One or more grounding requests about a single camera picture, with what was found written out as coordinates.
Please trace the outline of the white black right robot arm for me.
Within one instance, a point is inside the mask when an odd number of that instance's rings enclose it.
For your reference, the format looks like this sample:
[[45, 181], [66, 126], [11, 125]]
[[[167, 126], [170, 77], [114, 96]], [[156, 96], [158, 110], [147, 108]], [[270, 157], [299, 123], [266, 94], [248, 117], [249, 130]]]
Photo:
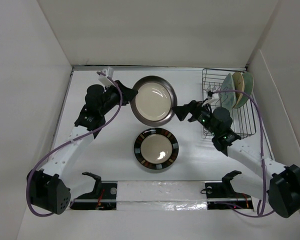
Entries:
[[247, 193], [259, 198], [257, 217], [265, 216], [265, 204], [269, 203], [272, 211], [283, 218], [289, 218], [300, 209], [300, 168], [295, 164], [286, 166], [265, 158], [264, 153], [256, 153], [243, 142], [231, 125], [233, 119], [224, 107], [212, 109], [209, 103], [218, 91], [207, 92], [204, 101], [192, 100], [183, 106], [173, 106], [172, 112], [180, 121], [184, 121], [188, 114], [188, 122], [199, 122], [204, 129], [213, 136], [212, 143], [217, 151], [234, 159], [261, 178], [261, 183], [244, 183], [239, 178], [241, 171], [234, 170], [222, 179], [221, 191], [227, 197], [235, 194]]

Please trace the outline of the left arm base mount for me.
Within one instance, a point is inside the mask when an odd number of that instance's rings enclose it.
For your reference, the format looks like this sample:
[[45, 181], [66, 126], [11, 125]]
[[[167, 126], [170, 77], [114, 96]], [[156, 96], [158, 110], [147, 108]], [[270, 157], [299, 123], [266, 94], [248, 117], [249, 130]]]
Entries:
[[113, 211], [117, 209], [117, 181], [102, 181], [99, 175], [83, 172], [82, 175], [94, 180], [93, 189], [79, 195], [69, 204], [71, 210]]

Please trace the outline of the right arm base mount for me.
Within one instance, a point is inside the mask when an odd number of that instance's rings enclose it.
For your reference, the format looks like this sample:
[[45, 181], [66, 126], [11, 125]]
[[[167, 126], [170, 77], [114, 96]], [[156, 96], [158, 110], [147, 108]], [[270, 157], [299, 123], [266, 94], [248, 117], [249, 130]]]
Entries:
[[250, 195], [235, 192], [231, 181], [241, 172], [234, 170], [227, 173], [221, 181], [208, 181], [204, 183], [204, 188], [200, 191], [206, 196], [208, 210], [253, 210], [253, 202]]

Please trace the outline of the brown rimmed cream plate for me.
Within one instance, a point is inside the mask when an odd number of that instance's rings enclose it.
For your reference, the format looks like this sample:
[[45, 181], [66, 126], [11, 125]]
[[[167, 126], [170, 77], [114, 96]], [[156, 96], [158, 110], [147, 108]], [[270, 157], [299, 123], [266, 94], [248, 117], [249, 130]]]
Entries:
[[133, 86], [138, 91], [130, 103], [134, 116], [144, 125], [160, 127], [174, 117], [173, 107], [178, 99], [172, 85], [160, 76], [148, 75]]

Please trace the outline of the black striped rim plate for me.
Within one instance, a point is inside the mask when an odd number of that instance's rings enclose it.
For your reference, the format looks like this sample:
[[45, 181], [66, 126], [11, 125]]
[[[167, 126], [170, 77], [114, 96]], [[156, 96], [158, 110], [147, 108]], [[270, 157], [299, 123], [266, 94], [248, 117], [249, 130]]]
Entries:
[[179, 154], [179, 143], [172, 132], [152, 127], [141, 132], [134, 141], [136, 160], [148, 170], [162, 171], [171, 167]]

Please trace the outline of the light blue rectangular plate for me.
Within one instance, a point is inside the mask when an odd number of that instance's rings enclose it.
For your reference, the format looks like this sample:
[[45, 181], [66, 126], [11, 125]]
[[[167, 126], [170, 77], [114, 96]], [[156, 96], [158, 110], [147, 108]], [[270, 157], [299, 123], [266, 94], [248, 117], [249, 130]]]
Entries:
[[234, 80], [231, 73], [229, 73], [221, 84], [220, 91], [220, 104], [223, 108], [231, 111], [235, 106], [237, 99], [235, 90]]

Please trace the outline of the beige bird painted plate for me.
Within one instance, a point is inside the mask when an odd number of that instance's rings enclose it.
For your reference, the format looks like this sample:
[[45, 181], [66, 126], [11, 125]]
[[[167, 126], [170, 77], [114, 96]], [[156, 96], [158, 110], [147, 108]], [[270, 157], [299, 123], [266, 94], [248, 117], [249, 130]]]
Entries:
[[243, 97], [242, 92], [245, 90], [245, 83], [244, 83], [244, 78], [243, 78], [243, 75], [242, 75], [241, 72], [238, 72], [238, 71], [235, 72], [232, 75], [232, 78], [233, 78], [233, 83], [234, 83], [235, 90], [240, 91], [240, 92], [235, 93], [235, 95], [236, 95], [236, 104], [234, 105], [234, 108], [237, 108], [239, 102], [241, 101], [241, 99]]

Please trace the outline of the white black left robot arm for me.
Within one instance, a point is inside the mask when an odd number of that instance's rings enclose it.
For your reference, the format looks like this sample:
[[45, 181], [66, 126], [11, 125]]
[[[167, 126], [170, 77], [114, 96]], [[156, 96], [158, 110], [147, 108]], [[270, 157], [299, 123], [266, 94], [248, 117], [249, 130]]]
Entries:
[[85, 104], [68, 139], [39, 160], [26, 177], [26, 203], [33, 215], [44, 218], [65, 211], [71, 200], [71, 190], [62, 176], [99, 132], [111, 123], [105, 115], [114, 107], [128, 105], [137, 94], [137, 90], [118, 80], [109, 87], [94, 84], [87, 88]]

